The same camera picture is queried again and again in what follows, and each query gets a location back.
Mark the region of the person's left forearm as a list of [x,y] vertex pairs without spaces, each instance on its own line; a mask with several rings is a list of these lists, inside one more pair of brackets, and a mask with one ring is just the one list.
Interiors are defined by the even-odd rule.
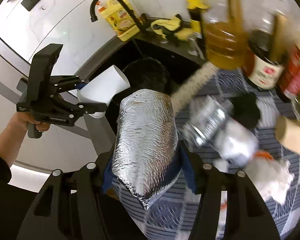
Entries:
[[0,158],[11,167],[27,133],[27,123],[9,122],[0,134]]

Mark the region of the person's left hand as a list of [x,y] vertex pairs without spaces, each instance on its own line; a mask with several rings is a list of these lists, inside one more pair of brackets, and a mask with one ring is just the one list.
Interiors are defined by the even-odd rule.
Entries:
[[34,120],[32,115],[27,112],[15,112],[7,127],[16,131],[27,131],[29,125],[34,125],[39,132],[46,132],[50,128],[50,124]]

